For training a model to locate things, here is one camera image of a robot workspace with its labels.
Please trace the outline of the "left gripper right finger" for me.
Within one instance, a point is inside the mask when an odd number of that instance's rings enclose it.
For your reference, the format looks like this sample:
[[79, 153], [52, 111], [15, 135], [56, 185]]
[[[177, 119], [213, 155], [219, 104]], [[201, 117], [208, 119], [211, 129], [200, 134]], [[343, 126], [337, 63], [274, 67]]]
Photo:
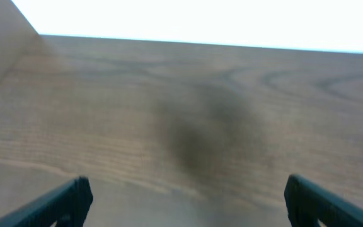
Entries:
[[363, 227], [363, 209], [300, 175], [289, 175], [284, 198], [292, 227]]

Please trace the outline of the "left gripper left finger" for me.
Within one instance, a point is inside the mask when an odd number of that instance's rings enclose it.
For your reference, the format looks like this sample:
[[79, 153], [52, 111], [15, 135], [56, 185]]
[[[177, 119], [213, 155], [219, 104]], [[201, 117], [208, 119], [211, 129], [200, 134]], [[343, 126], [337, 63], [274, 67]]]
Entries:
[[0, 227], [82, 226], [92, 202], [89, 180], [80, 176], [0, 217]]

